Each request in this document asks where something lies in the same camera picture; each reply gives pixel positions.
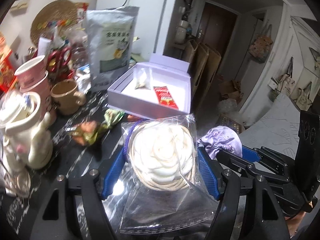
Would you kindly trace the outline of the dark brown door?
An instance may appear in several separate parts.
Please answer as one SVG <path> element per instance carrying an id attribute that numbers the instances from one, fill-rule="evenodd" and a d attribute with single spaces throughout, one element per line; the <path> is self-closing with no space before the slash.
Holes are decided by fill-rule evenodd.
<path id="1" fill-rule="evenodd" d="M 237 14 L 206 2 L 196 35 L 197 42 L 202 42 L 210 48 L 216 49 L 223 57 L 237 18 Z"/>

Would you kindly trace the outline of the lavender drawstring pouch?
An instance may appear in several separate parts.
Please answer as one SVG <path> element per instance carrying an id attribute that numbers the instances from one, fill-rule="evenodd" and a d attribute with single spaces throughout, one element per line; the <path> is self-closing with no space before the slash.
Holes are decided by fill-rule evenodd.
<path id="1" fill-rule="evenodd" d="M 242 158 L 242 143 L 240 138 L 234 130 L 227 126 L 211 128 L 197 141 L 197 145 L 204 147 L 211 159 L 215 159 L 220 150 Z"/>

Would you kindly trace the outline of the pink panda paper cup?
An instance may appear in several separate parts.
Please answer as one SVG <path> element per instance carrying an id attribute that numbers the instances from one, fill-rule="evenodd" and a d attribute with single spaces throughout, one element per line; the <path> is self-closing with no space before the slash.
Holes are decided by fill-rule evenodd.
<path id="1" fill-rule="evenodd" d="M 56 121 L 56 111 L 50 94 L 51 90 L 52 85 L 48 79 L 48 71 L 46 71 L 45 77 L 35 85 L 29 88 L 20 88 L 21 93 L 35 92 L 39 94 L 41 98 L 41 118 L 43 118 L 47 112 L 50 113 L 50 126 Z"/>

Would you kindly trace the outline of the green gold snack packet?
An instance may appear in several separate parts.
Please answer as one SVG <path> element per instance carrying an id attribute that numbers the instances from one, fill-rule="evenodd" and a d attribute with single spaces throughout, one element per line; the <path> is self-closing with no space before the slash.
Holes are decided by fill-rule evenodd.
<path id="1" fill-rule="evenodd" d="M 97 121 L 87 121 L 77 124 L 68 131 L 68 135 L 81 146 L 92 146 L 103 136 L 106 128 Z"/>

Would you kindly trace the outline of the dark red candy packet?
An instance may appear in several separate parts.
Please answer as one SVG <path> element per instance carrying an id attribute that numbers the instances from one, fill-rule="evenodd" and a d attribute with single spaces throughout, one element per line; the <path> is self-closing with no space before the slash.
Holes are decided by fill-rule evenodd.
<path id="1" fill-rule="evenodd" d="M 131 114 L 129 114 L 129 115 L 127 116 L 127 121 L 128 121 L 128 122 L 137 122 L 137 121 L 139 121 L 140 119 L 141 119 L 140 117 L 135 116 L 135 115 L 131 115 Z"/>

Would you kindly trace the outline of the brown cardboard sheets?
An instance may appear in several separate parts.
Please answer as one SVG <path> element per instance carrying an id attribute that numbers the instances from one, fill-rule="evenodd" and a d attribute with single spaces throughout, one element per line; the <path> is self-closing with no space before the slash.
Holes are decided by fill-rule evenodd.
<path id="1" fill-rule="evenodd" d="M 189 63 L 188 74 L 191 77 L 191 97 L 203 99 L 220 64 L 220 53 L 207 44 L 189 40 L 182 54 L 182 60 Z"/>

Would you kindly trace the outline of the egg carton box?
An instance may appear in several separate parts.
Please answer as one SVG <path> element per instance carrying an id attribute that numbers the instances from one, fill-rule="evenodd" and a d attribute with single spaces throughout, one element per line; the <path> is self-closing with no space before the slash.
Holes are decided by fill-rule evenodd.
<path id="1" fill-rule="evenodd" d="M 234 121 L 233 119 L 229 118 L 225 114 L 220 114 L 216 126 L 226 126 L 235 131 L 237 134 L 240 134 L 245 131 L 244 126 L 239 124 L 238 122 Z"/>

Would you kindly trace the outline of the beige ceramic mug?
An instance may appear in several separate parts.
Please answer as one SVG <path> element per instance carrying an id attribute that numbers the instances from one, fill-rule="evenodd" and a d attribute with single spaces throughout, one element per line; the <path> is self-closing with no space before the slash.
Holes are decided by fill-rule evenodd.
<path id="1" fill-rule="evenodd" d="M 59 112 L 72 115 L 86 103 L 86 96 L 79 91 L 74 79 L 58 82 L 50 91 L 50 95 Z"/>

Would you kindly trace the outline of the red white snack packet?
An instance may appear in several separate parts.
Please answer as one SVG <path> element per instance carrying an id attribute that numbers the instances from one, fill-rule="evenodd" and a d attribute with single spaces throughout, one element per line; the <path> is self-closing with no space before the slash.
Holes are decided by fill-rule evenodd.
<path id="1" fill-rule="evenodd" d="M 171 96 L 167 86 L 163 86 L 163 87 L 154 87 L 153 90 L 156 93 L 157 99 L 158 99 L 158 103 L 160 105 L 166 106 L 166 107 L 170 107 L 170 108 L 174 108 L 174 109 L 178 109 L 178 106 L 176 105 L 173 97 Z"/>

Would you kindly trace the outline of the orange snack bag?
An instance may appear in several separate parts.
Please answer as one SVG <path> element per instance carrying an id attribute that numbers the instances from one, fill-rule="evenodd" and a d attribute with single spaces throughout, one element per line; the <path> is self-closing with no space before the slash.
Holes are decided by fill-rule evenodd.
<path id="1" fill-rule="evenodd" d="M 12 49 L 7 45 L 4 35 L 1 33 L 1 92 L 6 93 L 12 89 L 17 82 L 15 76 L 16 59 Z"/>

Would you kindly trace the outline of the hanging brown patterned bag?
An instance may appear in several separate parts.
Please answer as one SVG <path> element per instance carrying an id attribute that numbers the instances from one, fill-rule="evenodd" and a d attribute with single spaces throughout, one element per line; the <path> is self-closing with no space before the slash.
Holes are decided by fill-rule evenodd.
<path id="1" fill-rule="evenodd" d="M 272 24 L 266 24 L 249 46 L 248 52 L 254 61 L 264 63 L 267 60 L 273 44 L 271 34 Z"/>

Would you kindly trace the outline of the clear bag with white coil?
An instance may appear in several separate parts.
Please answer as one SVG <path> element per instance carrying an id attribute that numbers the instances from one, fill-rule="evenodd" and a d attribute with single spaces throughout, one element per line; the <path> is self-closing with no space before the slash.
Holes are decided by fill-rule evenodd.
<path id="1" fill-rule="evenodd" d="M 214 218 L 218 203 L 200 173 L 192 114 L 126 122 L 121 129 L 134 182 L 121 233 L 169 233 Z"/>

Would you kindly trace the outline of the light green snack packet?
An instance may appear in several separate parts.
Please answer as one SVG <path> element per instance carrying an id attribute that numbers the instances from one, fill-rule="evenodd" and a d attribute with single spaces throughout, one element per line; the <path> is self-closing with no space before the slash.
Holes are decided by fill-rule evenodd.
<path id="1" fill-rule="evenodd" d="M 101 125 L 104 129 L 111 129 L 120 122 L 124 115 L 124 111 L 109 108 L 104 114 L 104 121 Z"/>

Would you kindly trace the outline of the clear zip bag with powder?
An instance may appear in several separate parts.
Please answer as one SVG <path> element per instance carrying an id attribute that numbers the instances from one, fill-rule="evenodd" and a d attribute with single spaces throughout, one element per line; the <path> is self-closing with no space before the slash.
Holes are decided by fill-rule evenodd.
<path id="1" fill-rule="evenodd" d="M 151 68 L 135 68 L 133 70 L 135 89 L 151 89 L 153 77 Z"/>

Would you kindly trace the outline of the round woven straw mat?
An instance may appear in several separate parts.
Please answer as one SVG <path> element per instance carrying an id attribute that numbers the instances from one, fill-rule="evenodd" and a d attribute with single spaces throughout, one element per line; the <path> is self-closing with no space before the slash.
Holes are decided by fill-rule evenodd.
<path id="1" fill-rule="evenodd" d="M 30 28 L 30 39 L 38 46 L 41 35 L 46 35 L 52 28 L 58 26 L 60 32 L 79 23 L 86 12 L 89 3 L 72 2 L 70 0 L 55 0 L 45 7 L 34 18 Z"/>

